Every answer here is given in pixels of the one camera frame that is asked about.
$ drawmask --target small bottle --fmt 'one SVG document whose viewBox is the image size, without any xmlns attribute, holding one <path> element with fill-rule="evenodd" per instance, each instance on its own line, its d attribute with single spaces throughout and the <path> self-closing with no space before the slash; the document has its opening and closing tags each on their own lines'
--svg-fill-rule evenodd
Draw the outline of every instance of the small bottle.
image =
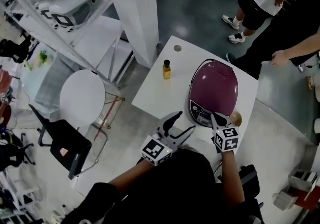
<svg viewBox="0 0 320 224">
<path fill-rule="evenodd" d="M 171 68 L 170 68 L 170 61 L 165 60 L 163 65 L 163 76 L 165 79 L 170 79 L 171 77 Z"/>
</svg>

